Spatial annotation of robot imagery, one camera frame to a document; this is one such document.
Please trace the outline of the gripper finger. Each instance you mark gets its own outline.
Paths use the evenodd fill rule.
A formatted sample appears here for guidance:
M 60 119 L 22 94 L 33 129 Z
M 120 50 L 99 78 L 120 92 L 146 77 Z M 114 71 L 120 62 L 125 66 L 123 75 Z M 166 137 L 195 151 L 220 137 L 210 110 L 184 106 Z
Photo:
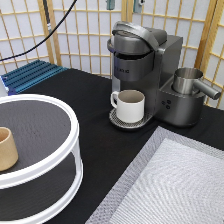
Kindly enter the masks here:
M 144 0 L 134 0 L 133 12 L 141 13 L 143 5 L 144 5 Z
M 107 10 L 114 10 L 115 8 L 115 0 L 106 0 Z

